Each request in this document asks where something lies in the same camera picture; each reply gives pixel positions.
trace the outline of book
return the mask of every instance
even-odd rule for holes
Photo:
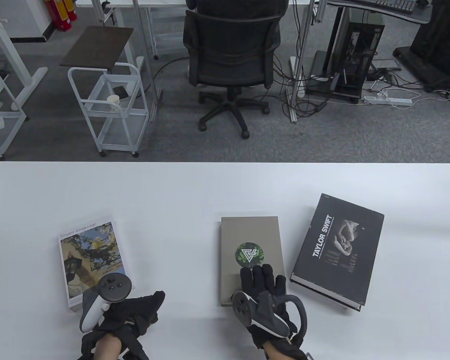
[[[367,300],[383,218],[322,194],[290,281],[360,311]]]
[[[83,223],[58,236],[70,309],[81,307],[83,292],[109,273],[127,275],[111,216]]]
[[[220,239],[220,303],[242,290],[240,269],[270,264],[273,274],[285,275],[278,217],[222,217]]]

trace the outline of black book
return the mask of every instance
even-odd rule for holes
[[[383,214],[322,194],[290,280],[360,311]]]

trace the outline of power strip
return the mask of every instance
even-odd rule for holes
[[[364,96],[364,103],[366,104],[382,104],[382,105],[396,105],[396,106],[411,106],[413,104],[412,99],[402,99],[400,97],[386,96]]]

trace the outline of paper cup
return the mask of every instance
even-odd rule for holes
[[[118,107],[120,107],[120,97],[118,95],[110,95],[106,98],[106,100],[110,103],[114,103]],[[111,106],[112,111],[118,112],[117,109],[114,106]]]

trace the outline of pc tower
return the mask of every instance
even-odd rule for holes
[[[384,28],[379,13],[340,7],[328,50],[315,54],[307,94],[319,93],[357,103]]]

